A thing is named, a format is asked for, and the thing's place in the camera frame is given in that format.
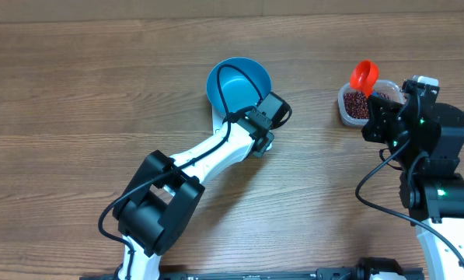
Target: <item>wood grain surface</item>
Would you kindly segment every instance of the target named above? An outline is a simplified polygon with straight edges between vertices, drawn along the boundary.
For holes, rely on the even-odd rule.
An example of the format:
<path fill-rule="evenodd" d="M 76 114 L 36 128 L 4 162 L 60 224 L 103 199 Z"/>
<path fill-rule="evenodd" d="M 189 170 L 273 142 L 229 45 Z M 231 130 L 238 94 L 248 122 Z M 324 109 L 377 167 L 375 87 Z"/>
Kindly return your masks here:
<path fill-rule="evenodd" d="M 441 82 L 464 110 L 464 13 L 0 24 L 0 279 L 112 273 L 96 228 L 144 157 L 211 135 L 208 73 L 258 60 L 293 107 L 274 148 L 209 185 L 165 269 L 294 271 L 396 258 L 424 267 L 414 229 L 354 197 L 382 145 L 341 124 L 337 93 L 364 58 L 381 78 Z M 459 172 L 464 176 L 464 146 Z M 405 212 L 399 173 L 365 186 Z M 116 231 L 115 221 L 106 221 Z"/>
<path fill-rule="evenodd" d="M 464 12 L 464 0 L 0 0 L 0 23 Z"/>

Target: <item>blue plastic bowl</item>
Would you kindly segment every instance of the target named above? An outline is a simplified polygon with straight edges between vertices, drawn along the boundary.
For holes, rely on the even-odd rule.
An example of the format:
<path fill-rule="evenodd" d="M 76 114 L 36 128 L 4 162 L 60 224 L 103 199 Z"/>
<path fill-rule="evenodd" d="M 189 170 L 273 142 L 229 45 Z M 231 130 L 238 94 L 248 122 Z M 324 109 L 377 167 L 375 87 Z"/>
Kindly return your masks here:
<path fill-rule="evenodd" d="M 233 65 L 246 73 L 256 84 L 261 96 L 266 97 L 271 91 L 271 78 L 266 69 L 250 58 L 229 58 L 216 65 L 208 76 L 206 91 L 211 105 L 221 114 L 225 115 L 225 108 L 219 96 L 216 72 L 223 64 Z M 240 72 L 233 68 L 223 68 L 220 73 L 223 96 L 230 112 L 236 112 L 247 106 L 256 105 L 259 100 L 253 85 Z"/>

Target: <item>black cable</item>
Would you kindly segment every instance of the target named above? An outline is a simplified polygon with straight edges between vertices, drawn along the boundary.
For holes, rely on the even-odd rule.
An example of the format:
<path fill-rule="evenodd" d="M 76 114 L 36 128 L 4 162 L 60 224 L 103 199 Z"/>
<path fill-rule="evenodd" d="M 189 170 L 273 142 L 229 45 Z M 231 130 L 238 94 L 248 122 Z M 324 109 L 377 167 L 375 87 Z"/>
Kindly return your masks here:
<path fill-rule="evenodd" d="M 379 157 L 382 161 L 385 161 L 386 159 L 384 158 L 384 151 L 387 150 L 389 148 L 385 148 L 385 149 L 380 149 L 379 151 Z M 399 166 L 394 166 L 394 165 L 391 165 L 390 163 L 387 163 L 388 166 L 391 166 L 393 169 L 395 170 L 399 170 L 399 171 L 403 171 L 403 168 L 399 167 Z"/>
<path fill-rule="evenodd" d="M 428 230 L 429 232 L 434 234 L 438 239 L 440 239 L 442 242 L 444 242 L 449 247 L 449 249 L 451 249 L 453 251 L 453 253 L 455 253 L 456 257 L 459 259 L 459 265 L 464 268 L 464 258 L 463 258 L 463 256 L 458 252 L 458 250 L 456 250 L 455 246 L 453 244 L 451 244 L 451 242 L 449 242 L 449 240 L 447 240 L 445 237 L 443 237 L 435 229 L 432 229 L 430 226 L 427 226 L 426 224 L 424 224 L 424 223 L 422 223 L 422 222 L 420 222 L 420 221 L 418 221 L 416 219 L 413 219 L 413 218 L 411 218 L 411 217 L 409 217 L 407 215 L 404 215 L 404 214 L 401 214 L 399 212 L 393 211 L 391 209 L 382 207 L 380 205 L 373 204 L 370 201 L 367 201 L 367 200 L 363 199 L 359 195 L 359 191 L 360 191 L 361 187 L 363 187 L 363 185 L 366 183 L 366 181 L 368 179 L 370 179 L 373 175 L 375 175 L 377 172 L 379 172 L 380 169 L 383 168 L 387 163 L 389 163 L 391 160 L 396 158 L 409 144 L 410 144 L 410 140 L 408 140 L 406 143 L 404 143 L 404 145 L 401 146 L 401 148 L 399 148 L 396 152 L 394 152 L 384 162 L 380 163 L 376 168 L 374 168 L 370 173 L 368 173 L 365 176 L 365 178 L 363 178 L 363 180 L 361 180 L 361 182 L 359 182 L 358 186 L 356 187 L 356 191 L 355 191 L 356 198 L 359 201 L 361 201 L 361 203 L 363 203 L 364 205 L 367 205 L 367 206 L 369 206 L 369 207 L 371 207 L 373 209 L 377 209 L 377 210 L 382 211 L 384 213 L 394 215 L 394 216 L 396 216 L 398 218 L 405 219 L 408 222 L 412 222 L 416 226 L 420 226 L 420 227 Z"/>
<path fill-rule="evenodd" d="M 237 122 L 238 119 L 242 118 L 242 117 L 245 117 L 246 116 L 246 113 L 251 111 L 252 109 L 256 108 L 256 106 L 247 106 L 247 107 L 244 107 L 240 110 L 237 110 L 235 113 L 233 112 L 230 112 L 230 118 L 231 118 L 231 122 Z M 225 117 L 223 119 L 223 124 L 225 122 L 229 121 L 229 119 L 227 117 Z"/>
<path fill-rule="evenodd" d="M 421 110 L 421 105 L 420 105 L 420 97 L 417 94 L 417 120 L 420 120 L 420 110 Z"/>
<path fill-rule="evenodd" d="M 263 101 L 263 96 L 261 95 L 261 91 L 260 89 L 257 88 L 256 84 L 253 82 L 253 80 L 242 70 L 240 70 L 240 68 L 234 66 L 234 65 L 230 65 L 230 64 L 223 64 L 221 65 L 218 70 L 217 70 L 217 76 L 218 76 L 218 81 L 217 81 L 217 84 L 218 84 L 218 90 L 221 90 L 221 84 L 219 83 L 219 72 L 223 69 L 223 68 L 232 68 L 232 69 L 235 69 L 237 72 L 239 72 L 240 74 L 242 74 L 244 77 L 246 77 L 246 79 L 250 82 L 250 84 L 254 87 L 254 89 L 256 90 L 256 93 L 257 95 L 260 97 L 260 100 L 258 101 L 258 104 L 261 103 L 261 101 Z"/>
<path fill-rule="evenodd" d="M 218 84 L 218 92 L 219 92 L 219 96 L 221 97 L 222 99 L 222 103 L 223 103 L 223 107 L 225 108 L 225 117 L 227 119 L 230 118 L 230 112 L 229 112 L 229 108 L 226 104 L 226 101 L 225 101 L 225 95 L 223 94 L 223 89 L 222 89 L 222 84 L 220 82 L 220 73 L 222 72 L 222 69 L 223 68 L 233 68 L 235 69 L 236 71 L 240 72 L 242 75 L 244 75 L 244 77 L 246 77 L 247 80 L 249 80 L 249 82 L 253 85 L 254 89 L 257 91 L 257 94 L 259 95 L 260 97 L 260 100 L 259 100 L 259 103 L 261 101 L 263 101 L 263 97 L 261 96 L 261 92 L 259 91 L 259 89 L 257 88 L 256 84 L 253 82 L 253 80 L 246 74 L 244 73 L 242 70 L 240 70 L 239 68 L 233 66 L 233 65 L 228 65 L 228 64 L 224 64 L 224 65 L 221 65 L 218 70 L 216 71 L 216 80 L 217 80 L 217 84 Z M 216 151 L 217 149 L 219 149 L 223 144 L 225 144 L 225 142 L 227 142 L 229 140 L 229 137 L 230 137 L 230 131 L 232 130 L 232 125 L 230 123 L 230 121 L 227 122 L 227 131 L 226 131 L 226 134 L 225 134 L 225 137 L 217 144 L 215 145 L 213 148 L 209 149 L 208 151 L 204 152 L 203 154 L 201 154 L 200 156 L 197 156 L 193 159 L 191 159 L 189 162 L 181 165 L 181 166 L 178 166 L 168 172 L 165 172 L 165 173 L 162 173 L 154 178 L 152 178 L 151 180 L 143 183 L 143 184 L 140 184 L 138 185 L 137 187 L 135 187 L 134 189 L 132 189 L 131 191 L 127 192 L 126 194 L 123 194 L 122 196 L 120 196 L 119 198 L 117 198 L 116 200 L 112 201 L 105 209 L 104 211 L 102 211 L 102 213 L 100 214 L 100 217 L 99 217 L 99 222 L 98 222 L 98 228 L 99 228 L 99 232 L 104 235 L 105 237 L 111 239 L 111 240 L 114 240 L 114 241 L 117 241 L 117 242 L 120 242 L 124 245 L 126 245 L 129 249 L 129 254 L 130 254 L 130 259 L 128 261 L 128 266 L 127 266 L 127 274 L 126 274 L 126 280 L 130 280 L 131 278 L 131 265 L 133 264 L 133 257 L 134 257 L 134 247 L 133 245 L 124 240 L 123 238 L 120 238 L 120 237 L 117 237 L 111 233 L 108 233 L 104 228 L 103 228 L 103 221 L 104 219 L 106 218 L 107 214 L 114 208 L 116 207 L 116 205 L 118 203 L 120 203 L 121 201 L 123 201 L 124 199 L 128 198 L 130 195 L 132 195 L 134 192 L 136 191 L 139 191 L 141 190 L 143 187 L 147 187 L 147 186 L 151 186 L 153 183 L 159 181 L 159 180 L 162 180 L 166 177 L 168 177 L 169 175 L 171 175 L 172 173 L 175 173 L 175 172 L 178 172 L 182 169 L 185 169 L 186 167 L 188 166 L 191 166 L 193 164 L 195 164 L 196 162 L 198 162 L 199 160 L 203 159 L 204 157 L 206 156 L 209 156 L 210 154 L 212 154 L 214 151 Z"/>
<path fill-rule="evenodd" d="M 291 118 L 291 115 L 292 115 L 292 108 L 289 108 L 289 109 L 288 109 L 288 116 L 287 116 L 287 118 L 284 119 L 283 121 L 281 121 L 280 123 L 278 123 L 278 124 L 277 124 L 274 128 L 272 128 L 272 129 L 277 129 L 277 128 L 279 128 L 280 126 L 284 125 L 284 124 L 288 121 L 288 119 Z"/>
<path fill-rule="evenodd" d="M 415 166 L 417 165 L 418 161 L 425 157 L 428 157 L 428 152 L 422 151 L 411 163 L 410 169 L 407 171 L 408 174 L 406 176 L 406 181 L 408 182 L 408 185 L 411 186 L 411 177 L 413 176 L 413 172 L 415 171 Z"/>

